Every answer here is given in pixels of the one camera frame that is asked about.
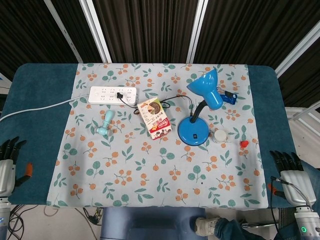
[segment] table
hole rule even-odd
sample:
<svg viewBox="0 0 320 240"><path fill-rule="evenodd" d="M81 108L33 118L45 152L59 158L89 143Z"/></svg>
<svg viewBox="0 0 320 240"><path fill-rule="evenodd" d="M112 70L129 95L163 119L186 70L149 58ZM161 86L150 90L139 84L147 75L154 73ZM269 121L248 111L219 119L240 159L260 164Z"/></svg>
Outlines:
<svg viewBox="0 0 320 240"><path fill-rule="evenodd" d="M268 184L270 176L278 176L269 150L295 152L295 147L274 70L267 66L248 66L248 69L260 153ZM13 79L3 115L69 99L76 70L77 64L22 65ZM0 142L17 135L28 140L20 151L17 177L24 174L28 162L33 163L34 169L33 177L17 188L9 198L13 204L46 204L57 152L70 109L69 104L64 104L15 115L0 123ZM278 197L274 198L272 205L290 206L287 201Z"/></svg>

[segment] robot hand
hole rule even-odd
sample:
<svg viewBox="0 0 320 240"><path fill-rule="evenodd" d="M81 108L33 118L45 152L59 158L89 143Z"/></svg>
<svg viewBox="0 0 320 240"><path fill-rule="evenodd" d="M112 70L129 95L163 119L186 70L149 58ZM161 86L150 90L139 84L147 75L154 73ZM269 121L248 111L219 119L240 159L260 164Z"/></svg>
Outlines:
<svg viewBox="0 0 320 240"><path fill-rule="evenodd" d="M32 176L32 164L28 163L26 173L23 177L16 179L16 163L20 148L27 142L20 141L19 137L7 140L0 146L0 240L7 237L7 228L9 224L11 203L8 197L12 194L15 187Z"/></svg>
<svg viewBox="0 0 320 240"><path fill-rule="evenodd" d="M300 158L294 152L289 154L270 151L280 178L271 177L272 181L281 182L286 200L296 208L294 214L299 231L306 239L320 238L319 215L312 210L316 196L309 175L304 171Z"/></svg>

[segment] snack box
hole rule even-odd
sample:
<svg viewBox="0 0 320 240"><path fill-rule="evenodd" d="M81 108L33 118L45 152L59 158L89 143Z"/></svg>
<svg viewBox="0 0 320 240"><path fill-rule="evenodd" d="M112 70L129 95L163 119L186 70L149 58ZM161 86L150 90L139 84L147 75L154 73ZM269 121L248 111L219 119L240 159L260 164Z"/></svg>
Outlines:
<svg viewBox="0 0 320 240"><path fill-rule="evenodd" d="M170 121L157 97L138 103L137 107L153 140L172 131Z"/></svg>

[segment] white shoe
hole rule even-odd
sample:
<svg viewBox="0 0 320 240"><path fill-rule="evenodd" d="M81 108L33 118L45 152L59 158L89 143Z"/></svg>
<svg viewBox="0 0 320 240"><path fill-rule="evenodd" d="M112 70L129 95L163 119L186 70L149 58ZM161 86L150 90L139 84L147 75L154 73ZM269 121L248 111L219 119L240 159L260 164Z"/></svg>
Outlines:
<svg viewBox="0 0 320 240"><path fill-rule="evenodd" d="M206 219L198 217L195 221L194 231L195 234L206 237L215 233L215 227L221 217Z"/></svg>

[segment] white bottle cap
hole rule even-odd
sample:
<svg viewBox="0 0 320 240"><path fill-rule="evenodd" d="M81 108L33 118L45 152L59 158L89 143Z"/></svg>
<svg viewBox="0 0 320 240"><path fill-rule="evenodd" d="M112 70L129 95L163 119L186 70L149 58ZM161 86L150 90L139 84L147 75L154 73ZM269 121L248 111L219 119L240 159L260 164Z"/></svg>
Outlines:
<svg viewBox="0 0 320 240"><path fill-rule="evenodd" d="M227 134L223 130L217 130L214 132L214 139L216 142L225 142L227 139Z"/></svg>

